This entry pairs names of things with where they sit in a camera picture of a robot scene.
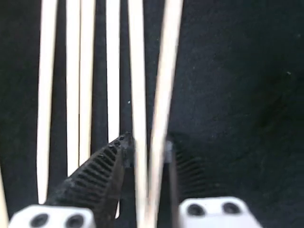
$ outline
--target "black cloth background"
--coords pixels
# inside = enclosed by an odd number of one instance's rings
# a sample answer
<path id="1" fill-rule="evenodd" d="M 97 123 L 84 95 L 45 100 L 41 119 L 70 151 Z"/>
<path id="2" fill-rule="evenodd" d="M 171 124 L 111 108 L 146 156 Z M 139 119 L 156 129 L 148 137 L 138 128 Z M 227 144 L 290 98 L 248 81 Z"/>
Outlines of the black cloth background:
<path id="1" fill-rule="evenodd" d="M 121 132 L 131 131 L 127 1 L 121 16 Z M 0 3 L 0 162 L 9 215 L 37 203 L 39 0 Z M 148 135 L 163 0 L 145 0 Z M 92 150 L 107 143 L 105 3 L 97 1 Z M 59 1 L 49 189 L 66 176 L 65 1 Z M 185 0 L 169 131 L 194 140 L 268 228 L 302 227 L 304 1 Z M 164 178 L 165 187 L 168 179 Z M 121 227 L 135 226 L 133 171 Z M 160 225 L 168 224 L 168 200 Z"/>

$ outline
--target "chopstick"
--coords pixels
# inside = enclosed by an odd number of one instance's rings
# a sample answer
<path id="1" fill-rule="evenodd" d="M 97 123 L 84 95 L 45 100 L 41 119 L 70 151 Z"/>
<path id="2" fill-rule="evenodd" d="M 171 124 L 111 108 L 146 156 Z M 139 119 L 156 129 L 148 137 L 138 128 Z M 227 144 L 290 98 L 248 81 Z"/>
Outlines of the chopstick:
<path id="1" fill-rule="evenodd" d="M 39 204 L 45 202 L 48 193 L 56 16 L 57 0 L 42 0 L 37 123 L 37 186 Z"/>
<path id="2" fill-rule="evenodd" d="M 80 0 L 66 0 L 67 175 L 79 167 Z"/>
<path id="3" fill-rule="evenodd" d="M 120 0 L 106 0 L 108 141 L 119 136 Z M 119 202 L 115 218 L 119 217 Z"/>
<path id="4" fill-rule="evenodd" d="M 1 167 L 0 167 L 0 227 L 6 228 L 8 226 L 9 226 L 9 216 L 6 207 L 3 180 L 2 180 Z"/>
<path id="5" fill-rule="evenodd" d="M 164 146 L 168 130 L 171 96 L 178 51 L 183 0 L 166 0 L 156 83 L 149 166 L 149 197 L 146 226 L 157 225 Z"/>
<path id="6" fill-rule="evenodd" d="M 137 227 L 143 228 L 147 204 L 147 136 L 143 0 L 129 0 L 129 40 Z"/>
<path id="7" fill-rule="evenodd" d="M 79 165 L 91 156 L 95 0 L 81 0 Z"/>

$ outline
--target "wooden skewer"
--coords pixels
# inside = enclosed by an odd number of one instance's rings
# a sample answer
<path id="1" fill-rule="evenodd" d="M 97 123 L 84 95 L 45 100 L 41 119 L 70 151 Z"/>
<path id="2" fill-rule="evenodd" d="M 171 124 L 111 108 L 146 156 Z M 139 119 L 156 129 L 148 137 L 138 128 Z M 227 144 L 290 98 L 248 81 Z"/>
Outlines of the wooden skewer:
<path id="1" fill-rule="evenodd" d="M 164 162 L 164 146 L 168 129 L 182 6 L 183 0 L 166 0 L 164 8 L 151 136 L 151 159 L 149 166 L 150 191 L 146 218 L 148 228 L 155 228 L 157 225 Z"/>
<path id="2" fill-rule="evenodd" d="M 79 165 L 91 156 L 95 0 L 81 0 Z"/>
<path id="3" fill-rule="evenodd" d="M 42 0 L 37 124 L 37 185 L 39 204 L 48 193 L 49 139 L 57 0 Z"/>
<path id="4" fill-rule="evenodd" d="M 119 136 L 120 0 L 106 0 L 108 141 Z M 115 218 L 119 217 L 119 203 Z"/>
<path id="5" fill-rule="evenodd" d="M 66 0 L 67 175 L 79 167 L 80 0 Z"/>
<path id="6" fill-rule="evenodd" d="M 133 137 L 135 142 L 135 194 L 137 227 L 145 227 L 147 204 L 147 130 L 144 61 L 143 0 L 129 0 L 129 40 Z"/>
<path id="7" fill-rule="evenodd" d="M 9 226 L 9 216 L 8 216 L 8 210 L 6 207 L 1 167 L 0 167 L 0 227 L 6 228 L 8 226 Z"/>

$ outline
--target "dark surface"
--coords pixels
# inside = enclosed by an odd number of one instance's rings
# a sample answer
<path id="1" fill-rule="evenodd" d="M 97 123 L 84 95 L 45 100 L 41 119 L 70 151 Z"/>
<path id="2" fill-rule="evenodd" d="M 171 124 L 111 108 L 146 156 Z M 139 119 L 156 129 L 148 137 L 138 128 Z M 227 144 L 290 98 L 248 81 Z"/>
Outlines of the dark surface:
<path id="1" fill-rule="evenodd" d="M 59 2 L 50 189 L 67 172 L 65 1 Z M 145 0 L 144 6 L 150 129 L 163 1 Z M 1 1 L 0 162 L 10 216 L 38 201 L 39 27 L 39 0 Z M 98 1 L 93 151 L 107 143 L 105 42 L 105 4 Z M 268 228 L 304 223 L 303 63 L 304 1 L 185 0 L 169 130 L 185 134 L 189 140 L 182 143 L 205 157 Z M 122 2 L 121 82 L 111 89 L 121 90 L 121 132 L 125 132 L 132 129 L 126 1 Z M 126 178 L 120 226 L 133 228 L 132 170 Z M 167 204 L 163 202 L 160 213 L 164 226 Z"/>

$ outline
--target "ridged rubber pad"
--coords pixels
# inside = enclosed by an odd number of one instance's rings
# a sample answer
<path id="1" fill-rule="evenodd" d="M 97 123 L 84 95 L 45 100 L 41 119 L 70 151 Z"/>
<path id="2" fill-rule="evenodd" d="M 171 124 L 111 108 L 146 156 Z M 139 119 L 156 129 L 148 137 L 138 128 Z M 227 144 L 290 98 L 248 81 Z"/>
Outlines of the ridged rubber pad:
<path id="1" fill-rule="evenodd" d="M 48 197 L 45 205 L 89 208 L 96 227 L 112 227 L 130 150 L 131 134 L 121 135 L 95 152 Z"/>
<path id="2" fill-rule="evenodd" d="M 173 144 L 171 172 L 176 174 L 177 195 L 179 203 L 188 198 L 206 198 L 228 195 L 227 187 L 216 176 L 212 164 L 197 153 L 190 140 L 180 139 L 181 136 L 172 135 L 169 140 Z"/>

